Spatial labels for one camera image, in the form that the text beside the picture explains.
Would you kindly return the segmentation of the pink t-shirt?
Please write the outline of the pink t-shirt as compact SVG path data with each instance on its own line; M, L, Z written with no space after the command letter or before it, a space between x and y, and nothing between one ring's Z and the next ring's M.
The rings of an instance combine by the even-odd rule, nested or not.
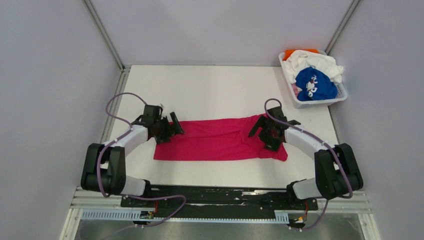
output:
M277 151L265 148L259 135L249 132L260 115L241 118L188 120L180 125L184 134L170 142L156 145L153 158L159 161L238 161L275 159L286 161L288 153L281 146Z

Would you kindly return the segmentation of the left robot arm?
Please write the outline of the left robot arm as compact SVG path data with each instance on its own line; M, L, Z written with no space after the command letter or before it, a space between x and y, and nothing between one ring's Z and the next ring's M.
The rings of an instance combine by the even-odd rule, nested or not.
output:
M149 206L153 193L150 182L127 175L126 158L140 145L154 139L168 143L172 137L184 134L175 112L163 116L160 105L146 105L143 113L128 123L127 130L115 139L88 146L81 176L81 188L104 196L134 196L140 206Z

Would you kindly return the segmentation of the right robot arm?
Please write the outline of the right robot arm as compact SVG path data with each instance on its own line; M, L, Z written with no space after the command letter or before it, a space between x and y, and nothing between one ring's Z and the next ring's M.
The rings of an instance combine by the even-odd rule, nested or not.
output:
M333 144L306 130L297 120L287 120L281 107L267 109L251 127L249 137L257 136L266 150L276 153L283 144L301 150L313 160L313 178L291 182L286 187L286 204L298 209L306 199L349 198L364 186L352 147Z

